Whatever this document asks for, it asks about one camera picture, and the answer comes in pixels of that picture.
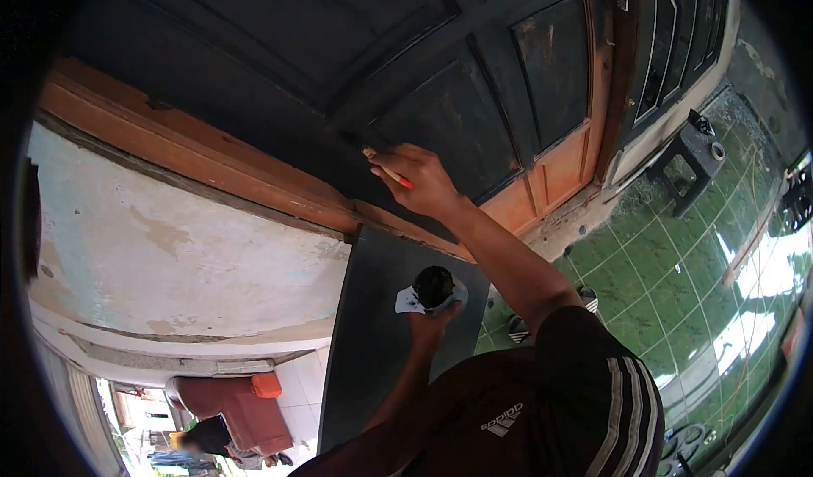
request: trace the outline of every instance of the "slipper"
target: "slipper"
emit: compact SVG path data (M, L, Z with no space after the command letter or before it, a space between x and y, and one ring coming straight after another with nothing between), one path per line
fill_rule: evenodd
M519 315L515 314L508 320L508 336L514 341L516 345L522 343L530 334L528 325Z
M579 295L584 301L584 307L587 308L590 313L595 314L598 312L598 295L594 289L581 287L579 289Z

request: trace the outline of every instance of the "black stool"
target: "black stool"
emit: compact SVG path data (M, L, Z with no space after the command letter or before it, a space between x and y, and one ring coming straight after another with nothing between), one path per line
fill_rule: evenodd
M666 176L664 168L677 155L683 157L696 175L696 179L689 187L686 195L680 195L675 186ZM714 176L719 172L725 161L725 149L722 144L715 141L715 137L710 137L700 133L691 126L684 126L672 143L651 167L646 169L646 178L649 180L660 179L669 196L675 201L675 210L672 216L683 218L686 211L692 204L700 198L706 186L709 185Z

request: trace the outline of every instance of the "hand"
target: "hand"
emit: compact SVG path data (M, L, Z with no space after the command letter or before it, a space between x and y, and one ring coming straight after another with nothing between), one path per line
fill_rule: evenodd
M437 154L412 144L396 146L391 154L376 154L370 163L387 167L406 177L415 185L412 189L398 184L379 167L370 171L379 176L393 192L395 201L419 215L443 221L455 212L464 198L454 189L449 175L443 170Z
M460 301L455 301L437 314L415 311L407 313L409 331L412 333L412 348L435 353L446 332L446 324L460 312L461 306Z

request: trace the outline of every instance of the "person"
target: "person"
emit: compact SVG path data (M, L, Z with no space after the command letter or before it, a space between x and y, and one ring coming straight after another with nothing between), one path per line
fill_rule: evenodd
M534 345L471 357L428 384L461 306L404 314L412 348L364 432L293 475L655 475L664 445L655 381L568 279L459 194L432 152L402 144L369 161L396 201L459 238Z
M267 466L275 466L274 457L263 458L250 450L239 450L232 442L232 436L223 417L216 415L198 421L192 429L178 437L178 445L187 452L213 454L231 458L242 470L261 470L263 461Z

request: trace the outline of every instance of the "person sitting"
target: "person sitting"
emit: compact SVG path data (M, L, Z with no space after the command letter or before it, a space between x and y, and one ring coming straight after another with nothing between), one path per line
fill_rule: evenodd
M277 463L273 456L264 458L252 450L239 450L232 441L226 422L219 415L199 421L178 437L178 445L193 454L205 452L230 458L242 470L262 470L263 461L266 466Z

